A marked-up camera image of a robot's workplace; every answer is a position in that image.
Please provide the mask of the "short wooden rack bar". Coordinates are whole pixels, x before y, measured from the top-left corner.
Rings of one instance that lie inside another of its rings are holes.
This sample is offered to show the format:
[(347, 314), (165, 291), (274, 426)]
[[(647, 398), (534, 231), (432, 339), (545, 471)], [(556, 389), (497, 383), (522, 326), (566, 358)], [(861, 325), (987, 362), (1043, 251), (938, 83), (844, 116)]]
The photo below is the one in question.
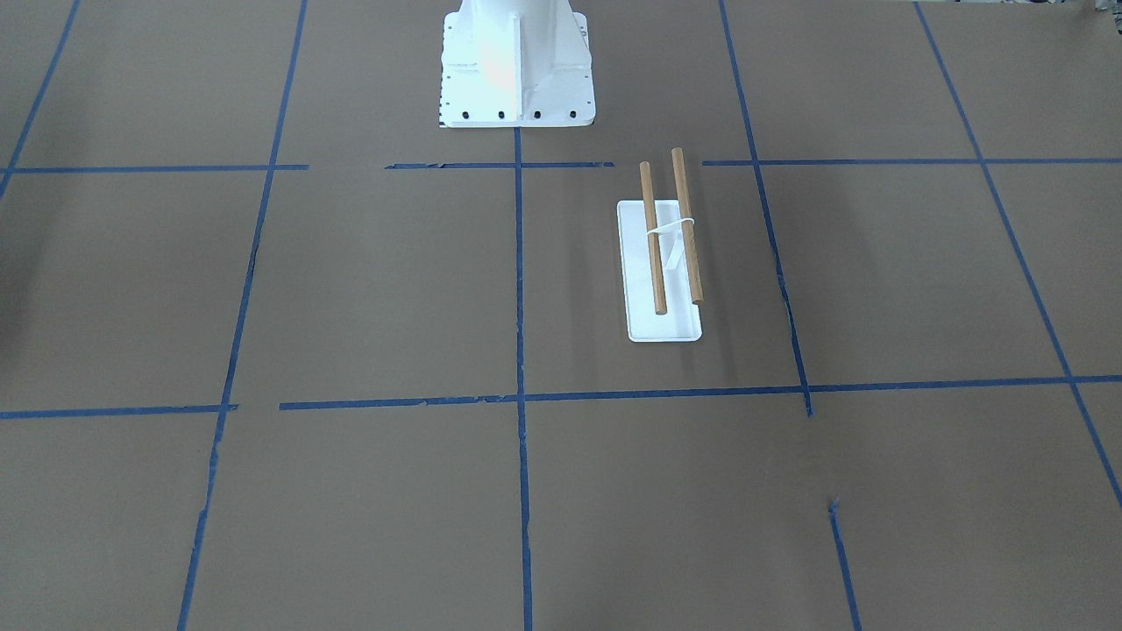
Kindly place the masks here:
[(663, 276), (660, 234), (657, 234), (656, 192), (654, 192), (649, 161), (641, 161), (640, 163), (640, 184), (646, 228), (646, 240), (649, 240), (650, 284), (652, 284), (654, 312), (656, 312), (656, 316), (666, 316), (668, 300)]

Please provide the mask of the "tall wooden rack bar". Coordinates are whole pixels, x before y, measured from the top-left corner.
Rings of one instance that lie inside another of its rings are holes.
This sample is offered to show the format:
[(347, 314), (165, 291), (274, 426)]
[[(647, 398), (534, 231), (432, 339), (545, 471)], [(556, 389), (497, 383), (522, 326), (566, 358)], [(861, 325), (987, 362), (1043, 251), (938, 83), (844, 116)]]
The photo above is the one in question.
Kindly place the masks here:
[(686, 152), (682, 147), (671, 149), (671, 161), (675, 180), (675, 196), (678, 203), (678, 219), (684, 239), (686, 255), (686, 278), (690, 292), (691, 303), (701, 305), (703, 303), (703, 285), (699, 267), (699, 253), (696, 241), (696, 223), (691, 205), (691, 190), (686, 170)]

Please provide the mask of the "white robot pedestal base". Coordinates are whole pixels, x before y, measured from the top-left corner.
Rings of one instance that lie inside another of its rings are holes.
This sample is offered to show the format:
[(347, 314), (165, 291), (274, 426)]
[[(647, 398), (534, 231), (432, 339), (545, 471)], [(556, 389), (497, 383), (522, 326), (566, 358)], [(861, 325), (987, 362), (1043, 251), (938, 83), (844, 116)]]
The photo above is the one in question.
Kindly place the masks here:
[(586, 15), (569, 1), (465, 1), (442, 25), (438, 124), (444, 128), (592, 125)]

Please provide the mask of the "white rack base tray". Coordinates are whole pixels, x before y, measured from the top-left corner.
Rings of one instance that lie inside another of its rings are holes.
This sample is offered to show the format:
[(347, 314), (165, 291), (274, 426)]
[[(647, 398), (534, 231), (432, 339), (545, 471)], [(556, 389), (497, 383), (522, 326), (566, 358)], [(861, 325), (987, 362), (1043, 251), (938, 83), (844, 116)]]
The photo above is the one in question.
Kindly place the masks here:
[[(684, 219), (674, 200), (656, 201), (656, 223), (649, 225), (641, 200), (622, 200), (616, 205), (620, 237), (622, 294), (628, 340), (633, 342), (693, 342), (703, 335), (699, 307), (695, 303), (690, 277), (696, 264), (688, 257)], [(650, 243), (657, 237), (661, 256), (662, 296), (665, 311), (657, 312), (656, 281)]]

